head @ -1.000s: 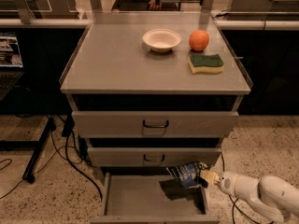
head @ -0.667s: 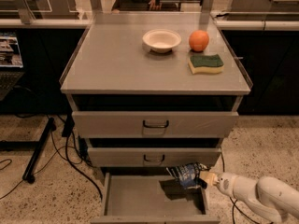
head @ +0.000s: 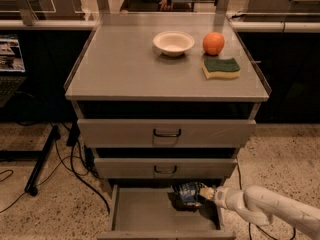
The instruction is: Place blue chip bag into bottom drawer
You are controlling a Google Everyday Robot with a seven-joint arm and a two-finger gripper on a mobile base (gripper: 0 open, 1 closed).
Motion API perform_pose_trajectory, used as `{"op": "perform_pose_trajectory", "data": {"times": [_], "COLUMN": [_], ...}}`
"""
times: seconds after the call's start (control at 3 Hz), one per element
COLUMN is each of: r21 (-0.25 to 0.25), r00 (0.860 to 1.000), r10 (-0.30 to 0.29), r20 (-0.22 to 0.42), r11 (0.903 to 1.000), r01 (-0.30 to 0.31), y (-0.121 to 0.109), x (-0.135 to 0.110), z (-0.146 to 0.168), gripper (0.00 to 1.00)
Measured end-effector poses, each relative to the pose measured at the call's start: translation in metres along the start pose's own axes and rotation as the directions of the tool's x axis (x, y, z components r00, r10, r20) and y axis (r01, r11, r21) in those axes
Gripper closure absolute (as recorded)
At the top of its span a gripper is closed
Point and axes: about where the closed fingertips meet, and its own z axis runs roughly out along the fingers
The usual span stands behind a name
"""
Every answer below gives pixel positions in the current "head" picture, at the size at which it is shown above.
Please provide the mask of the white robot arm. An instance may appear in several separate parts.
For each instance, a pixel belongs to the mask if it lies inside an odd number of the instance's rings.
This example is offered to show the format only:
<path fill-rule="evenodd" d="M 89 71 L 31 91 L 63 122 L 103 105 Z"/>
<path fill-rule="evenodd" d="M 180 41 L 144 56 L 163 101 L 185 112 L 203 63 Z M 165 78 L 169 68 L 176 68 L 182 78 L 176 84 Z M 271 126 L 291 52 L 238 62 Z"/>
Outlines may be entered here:
<path fill-rule="evenodd" d="M 273 223 L 276 216 L 312 240 L 320 240 L 320 210 L 287 198 L 261 186 L 246 190 L 229 187 L 202 187 L 199 195 L 218 207 L 236 212 L 243 220 L 257 226 Z"/>

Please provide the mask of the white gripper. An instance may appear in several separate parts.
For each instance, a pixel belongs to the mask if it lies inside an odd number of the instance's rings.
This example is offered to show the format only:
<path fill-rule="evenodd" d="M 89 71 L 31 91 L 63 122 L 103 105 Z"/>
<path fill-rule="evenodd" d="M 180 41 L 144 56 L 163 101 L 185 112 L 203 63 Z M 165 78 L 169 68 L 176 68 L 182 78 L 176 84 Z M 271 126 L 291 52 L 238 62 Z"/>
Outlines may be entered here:
<path fill-rule="evenodd" d="M 207 200 L 214 199 L 218 207 L 234 211 L 246 222 L 257 226 L 267 226 L 273 222 L 273 216 L 251 202 L 242 190 L 218 187 L 215 192 L 212 187 L 201 187 L 199 195 Z"/>

